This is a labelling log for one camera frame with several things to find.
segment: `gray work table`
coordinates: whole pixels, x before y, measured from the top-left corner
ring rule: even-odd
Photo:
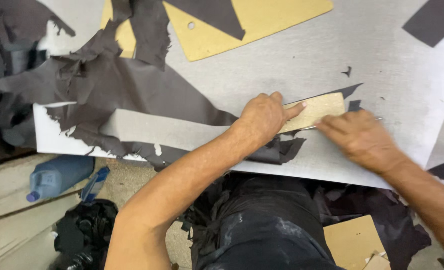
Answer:
[[[70,9],[74,0],[41,2],[77,31],[75,39],[49,34],[43,46],[52,54],[78,49],[98,29],[102,4],[97,1],[87,3],[92,17],[85,10],[81,12],[83,8]],[[444,39],[431,48],[402,29],[425,0],[333,2],[333,10],[326,14],[195,62],[185,58],[169,25],[171,47],[166,62],[216,107],[235,115],[261,92],[279,91],[289,103],[364,83],[345,100],[346,107],[349,101],[362,100],[361,107],[385,117],[383,124],[396,143],[425,167],[444,120]],[[347,66],[352,67],[349,78],[341,73]],[[90,147],[81,149],[80,142],[70,146],[70,138],[57,141],[54,136],[59,136],[59,128],[48,124],[42,114],[43,110],[35,111],[37,142],[51,140],[53,147],[44,144],[39,151],[88,152]],[[301,131],[297,137],[307,141],[290,162],[279,166],[244,161],[234,169],[389,187],[378,176],[345,159],[317,130]],[[55,141],[64,145],[55,145]],[[101,151],[93,155],[106,156]]]

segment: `tiled floor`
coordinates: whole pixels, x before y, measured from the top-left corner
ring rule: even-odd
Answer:
[[[138,163],[126,161],[119,162],[116,159],[97,158],[96,167],[108,165],[110,174],[105,181],[105,186],[101,191],[101,197],[114,201],[118,207],[137,192],[157,173],[152,168],[142,167]],[[192,268],[190,259],[190,240],[187,240],[187,233],[180,229],[181,222],[175,222],[170,227],[166,236],[166,245],[172,263],[178,263],[181,270]],[[437,258],[444,258],[444,250],[439,242],[429,231],[432,238],[432,245],[418,252],[413,258],[408,269],[414,270],[443,270]]]

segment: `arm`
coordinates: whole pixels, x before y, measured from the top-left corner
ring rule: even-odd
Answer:
[[[260,94],[226,132],[152,178],[118,213],[105,269],[169,269],[165,234],[172,222],[215,179],[270,141],[303,108],[297,104],[284,109],[279,92]]]
[[[402,153],[371,113],[327,115],[316,126],[350,160],[395,188],[444,246],[444,185]]]

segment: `blue plastic jug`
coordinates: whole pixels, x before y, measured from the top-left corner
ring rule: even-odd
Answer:
[[[30,175],[29,202],[60,195],[93,172],[94,157],[62,155],[40,163]]]

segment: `cutting knife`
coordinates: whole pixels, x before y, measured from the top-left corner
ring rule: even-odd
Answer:
[[[381,117],[381,116],[376,116],[376,118],[375,118],[375,120],[381,120],[381,119],[384,119],[384,118]],[[311,126],[299,128],[299,129],[296,129],[296,130],[307,130],[307,129],[313,129],[313,128],[315,128],[315,126],[311,125]]]

